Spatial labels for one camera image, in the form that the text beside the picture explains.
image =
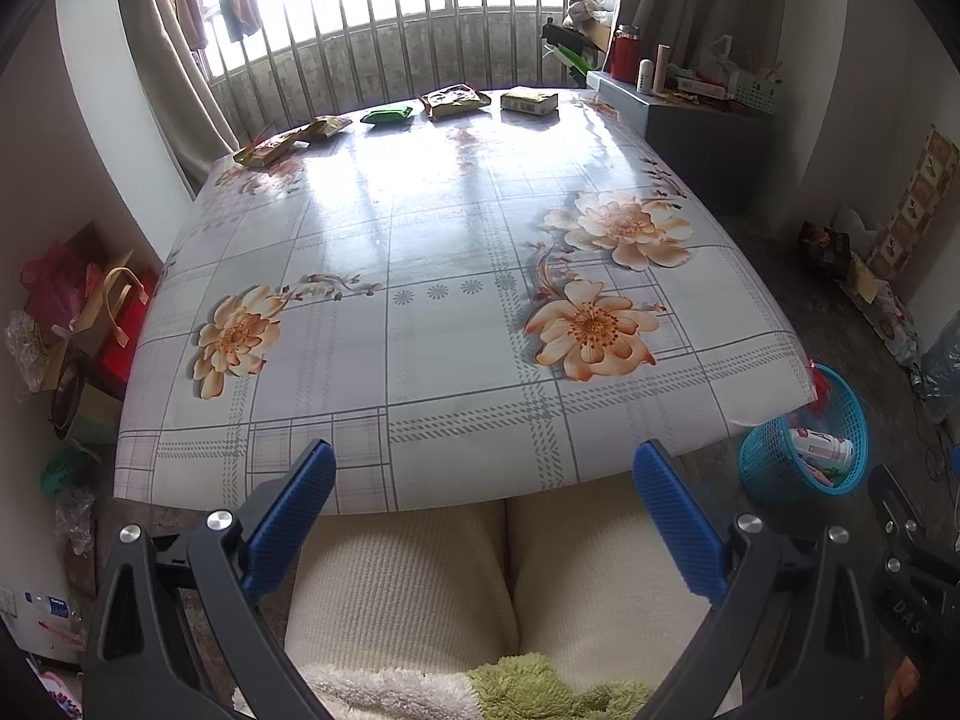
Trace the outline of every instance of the person's hand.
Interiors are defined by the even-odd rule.
[[[887,685],[887,692],[883,696],[883,720],[893,720],[904,705],[904,701],[917,689],[919,683],[920,674],[917,667],[909,658],[904,658],[904,662],[899,669],[896,669],[896,674],[890,680],[890,685]]]

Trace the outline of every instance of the beige pants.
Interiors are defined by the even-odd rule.
[[[575,688],[664,678],[707,612],[629,475],[507,501],[322,517],[301,551],[297,665],[463,671],[546,655]]]

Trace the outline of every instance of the person's thigh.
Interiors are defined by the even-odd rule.
[[[576,688],[657,685],[707,613],[629,474],[512,498],[507,530],[520,649]]]
[[[452,672],[517,651],[502,501],[320,517],[285,647],[297,666]]]

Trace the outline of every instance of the metal railing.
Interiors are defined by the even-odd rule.
[[[198,53],[241,140],[450,83],[566,86],[541,25],[569,0],[258,0],[263,28],[230,43],[219,6]]]

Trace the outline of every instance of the metal bolt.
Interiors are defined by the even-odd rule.
[[[133,544],[138,538],[140,538],[139,525],[125,525],[120,529],[120,541],[123,543]]]
[[[847,533],[847,529],[841,528],[839,525],[832,525],[829,531],[827,531],[827,535],[831,541],[835,541],[838,544],[846,544],[850,540],[850,534]]]
[[[232,524],[233,514],[224,512],[222,509],[219,512],[210,512],[206,518],[206,526],[211,531],[226,531]]]
[[[763,530],[763,520],[756,514],[741,514],[736,519],[736,527],[744,533],[759,533]]]

